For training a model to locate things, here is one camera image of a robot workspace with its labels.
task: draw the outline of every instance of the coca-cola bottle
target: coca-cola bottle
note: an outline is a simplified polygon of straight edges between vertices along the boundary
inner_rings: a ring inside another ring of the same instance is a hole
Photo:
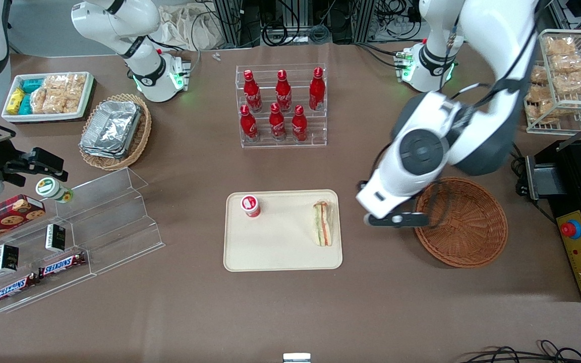
[[[257,131],[257,123],[254,116],[251,115],[248,106],[243,105],[240,109],[242,114],[242,130],[244,130],[245,141],[254,143],[259,141],[259,133]]]
[[[306,141],[307,124],[304,108],[301,105],[295,106],[295,115],[293,116],[293,139],[295,142]]]
[[[273,102],[270,105],[270,130],[272,131],[272,138],[276,142],[283,142],[286,140],[286,129],[284,129],[284,115],[281,114],[279,104]]]
[[[246,81],[244,85],[244,94],[246,96],[246,102],[250,106],[250,110],[254,113],[261,111],[261,92],[259,90],[259,85],[254,80],[252,71],[246,69],[244,71],[244,80]]]
[[[309,86],[309,107],[314,111],[324,110],[324,94],[327,86],[324,84],[323,76],[324,69],[317,67],[313,70],[313,79]]]
[[[281,112],[286,113],[291,110],[291,85],[286,79],[286,71],[283,69],[277,71],[277,86],[275,87],[277,94],[277,103],[281,108]]]

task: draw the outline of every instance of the cookie box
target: cookie box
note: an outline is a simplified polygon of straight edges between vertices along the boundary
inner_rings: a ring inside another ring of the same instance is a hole
[[[0,203],[0,236],[29,221],[44,216],[44,204],[29,196],[17,195]]]
[[[78,105],[78,110],[76,112],[69,112],[69,113],[34,113],[30,115],[12,115],[6,111],[6,107],[4,106],[2,110],[2,118],[6,121],[10,122],[11,124],[34,124],[34,123],[44,123],[44,122],[59,122],[65,119],[78,119],[83,117],[85,114],[85,110],[87,110],[87,103],[89,101],[89,96],[91,94],[91,90],[93,88],[94,77],[89,72],[75,72],[78,74],[84,74],[87,76],[87,80],[85,81],[85,87],[82,92],[82,96],[80,97],[80,102]],[[15,76],[12,80],[12,85],[10,86],[10,91],[8,96],[6,97],[7,105],[10,97],[12,97],[13,92],[21,86],[23,81],[25,80],[35,80],[35,79],[43,79],[46,76],[53,76],[53,75],[64,75],[66,76],[69,74],[68,72],[64,73],[38,73],[38,74],[20,74]]]

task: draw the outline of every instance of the wicker basket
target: wicker basket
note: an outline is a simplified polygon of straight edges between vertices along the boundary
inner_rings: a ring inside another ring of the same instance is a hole
[[[415,229],[418,239],[434,257],[450,266],[486,266],[505,247],[505,213],[499,202],[473,181],[443,177],[418,197],[416,209],[429,213],[433,225]]]
[[[139,97],[134,96],[133,94],[118,94],[116,96],[111,96],[107,98],[105,101],[120,101],[120,102],[131,101],[143,108],[142,110],[143,112],[141,113],[140,119],[138,121],[139,122],[138,127],[136,128],[136,133],[134,134],[131,146],[129,147],[129,154],[127,155],[126,158],[124,159],[102,158],[100,156],[92,156],[86,154],[84,151],[82,151],[82,149],[80,149],[80,154],[82,154],[82,158],[84,158],[88,165],[101,168],[103,170],[113,171],[121,169],[123,167],[129,167],[129,165],[132,165],[134,162],[136,162],[136,160],[138,160],[140,155],[143,153],[143,151],[145,150],[145,146],[147,146],[147,139],[149,138],[149,133],[150,131],[152,131],[152,116],[150,115],[147,105],[145,105],[145,102]],[[91,123],[91,119],[93,118],[95,111],[98,110],[100,105],[102,105],[102,102],[95,106],[95,109],[92,110],[92,112],[90,113],[87,119],[87,123],[85,124],[85,128],[82,131],[83,135],[87,131],[87,128]]]

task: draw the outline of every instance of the acrylic bottle rack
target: acrylic bottle rack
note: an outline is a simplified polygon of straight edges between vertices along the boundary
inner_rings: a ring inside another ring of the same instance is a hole
[[[324,83],[326,91],[324,94],[324,110],[313,111],[309,108],[309,85],[313,79],[313,70],[315,67],[324,69]],[[277,71],[280,69],[286,70],[288,83],[291,87],[293,106],[288,113],[284,113],[284,128],[286,129],[286,140],[277,142],[272,138],[272,131],[270,130],[270,104],[277,101],[275,94],[275,87],[277,85]],[[260,87],[261,100],[263,107],[258,113],[253,113],[257,122],[257,129],[260,134],[258,142],[250,143],[245,140],[244,131],[240,126],[239,107],[246,105],[246,97],[244,95],[244,71],[251,70],[254,75],[254,80]],[[329,83],[327,81],[327,69],[325,64],[295,64],[295,65],[250,65],[237,66],[236,71],[236,127],[239,130],[239,137],[241,139],[242,147],[246,148],[263,148],[263,147],[317,147],[327,145],[327,95],[329,90]],[[295,106],[304,106],[304,115],[308,121],[307,134],[308,138],[304,142],[295,142],[293,140],[293,127],[291,120],[293,119],[293,110]]]
[[[46,216],[0,237],[0,244],[19,248],[18,270],[0,272],[0,288],[75,253],[85,253],[87,264],[47,276],[2,299],[0,312],[12,312],[165,246],[138,192],[145,186],[135,172],[123,168],[73,188],[74,198],[67,204],[42,200]],[[67,230],[63,253],[44,248],[46,226],[51,223]]]

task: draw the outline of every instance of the table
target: table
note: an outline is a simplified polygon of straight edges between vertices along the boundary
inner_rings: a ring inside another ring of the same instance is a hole
[[[154,127],[132,169],[150,183],[142,193],[167,246],[0,314],[0,361],[255,362],[307,351],[315,362],[452,362],[494,345],[537,352],[535,341],[542,338],[581,350],[581,303],[558,230],[515,195],[516,177],[507,165],[472,177],[499,200],[509,221],[505,251],[487,267],[452,269],[429,255],[412,230],[362,223],[365,211],[355,200],[355,185],[368,176],[402,106],[416,94],[396,82],[391,68],[354,46],[333,44],[220,53],[221,62],[203,53],[189,92],[148,103]],[[447,94],[492,80],[488,66],[468,47],[458,60]],[[235,66],[314,62],[329,67],[329,145],[243,150]],[[92,72],[99,82],[95,104],[137,92],[118,56],[14,55],[12,64],[13,76]],[[481,96],[477,89],[461,97]],[[76,186],[104,175],[79,155],[82,126],[19,126],[14,142],[21,150],[39,146],[60,155],[70,173],[67,185]],[[555,140],[521,130],[516,142],[525,154]],[[453,168],[443,174],[460,175]],[[8,186],[0,200],[33,195],[37,180],[28,177],[22,189]],[[339,195],[342,266],[226,271],[226,197],[293,189],[332,189]]]

